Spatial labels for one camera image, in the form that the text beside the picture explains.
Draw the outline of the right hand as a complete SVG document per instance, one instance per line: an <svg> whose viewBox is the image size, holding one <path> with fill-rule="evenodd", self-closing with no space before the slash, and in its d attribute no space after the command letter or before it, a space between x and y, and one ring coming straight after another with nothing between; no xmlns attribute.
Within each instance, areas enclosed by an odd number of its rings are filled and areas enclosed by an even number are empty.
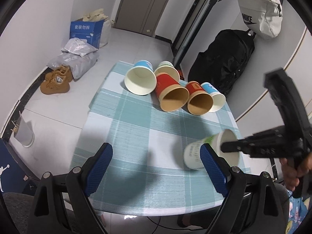
<svg viewBox="0 0 312 234"><path fill-rule="evenodd" d="M299 186L299 178L305 176L312 169L312 154L309 153L308 156L302 161L300 166L295 169L288 164L286 158L279 159L281 163L282 174L285 182L285 186L290 191L294 191L297 186Z"/></svg>

